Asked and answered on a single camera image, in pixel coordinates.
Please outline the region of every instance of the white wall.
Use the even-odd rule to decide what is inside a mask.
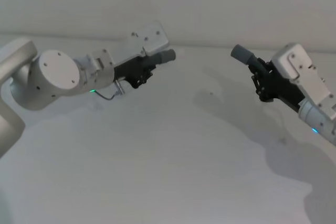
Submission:
[[[336,52],[336,0],[0,0],[0,32],[122,38],[159,19],[181,45]]]
[[[74,57],[116,47],[34,41]],[[336,148],[280,102],[261,104],[229,49],[176,49],[112,102],[87,93],[28,112],[3,87],[27,129],[0,160],[0,223],[334,223]],[[311,56],[336,91],[335,55]]]

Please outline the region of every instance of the robotic arm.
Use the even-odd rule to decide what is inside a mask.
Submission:
[[[121,51],[130,56],[115,65],[106,49],[83,58],[72,59],[59,50],[38,55],[34,43],[16,39],[0,49],[0,85],[13,78],[10,88],[14,100],[28,110],[41,110],[63,96],[95,92],[115,83],[124,94],[120,80],[137,89],[150,78],[156,65],[175,60],[175,51],[164,51],[169,41],[160,25],[152,24],[132,33]],[[21,137],[25,123],[0,98],[0,158]]]
[[[336,98],[300,44],[288,44],[270,62],[237,45],[231,56],[246,64],[262,102],[279,99],[336,146]]]

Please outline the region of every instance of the cable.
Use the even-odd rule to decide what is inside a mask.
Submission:
[[[99,95],[100,97],[102,97],[103,99],[107,100],[107,101],[111,101],[113,100],[114,97],[116,97],[116,95],[118,94],[118,91],[111,97],[111,98],[107,98],[105,96],[103,96],[101,93],[99,93],[98,91],[94,91],[97,95]]]

